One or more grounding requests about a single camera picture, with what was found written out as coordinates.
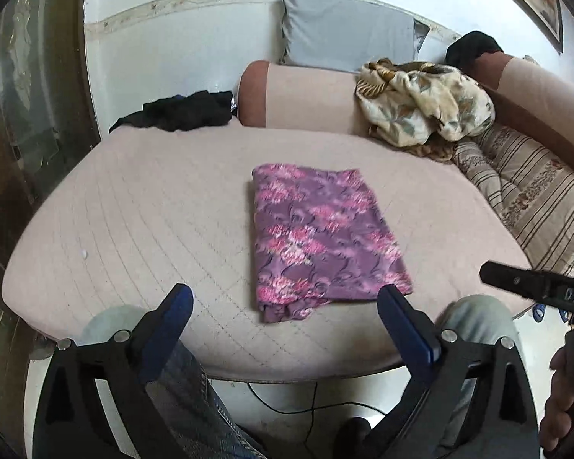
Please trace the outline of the person's right hand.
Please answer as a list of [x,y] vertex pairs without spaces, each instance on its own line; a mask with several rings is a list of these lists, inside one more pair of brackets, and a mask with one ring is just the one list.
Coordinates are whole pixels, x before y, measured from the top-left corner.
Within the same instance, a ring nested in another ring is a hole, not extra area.
[[574,329],[565,335],[565,344],[552,357],[551,393],[545,402],[545,416],[539,427],[540,445],[552,452],[570,433],[574,419],[568,414],[574,406]]

